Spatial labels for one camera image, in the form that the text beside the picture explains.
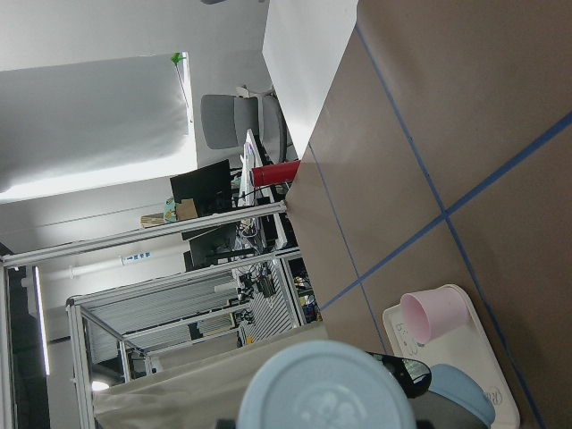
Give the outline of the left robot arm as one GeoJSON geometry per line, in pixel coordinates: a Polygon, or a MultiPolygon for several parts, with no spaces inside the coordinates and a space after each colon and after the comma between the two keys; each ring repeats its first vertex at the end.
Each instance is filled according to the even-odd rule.
{"type": "Polygon", "coordinates": [[[496,411],[484,390],[455,366],[372,353],[397,380],[417,428],[490,428],[496,411]]]}

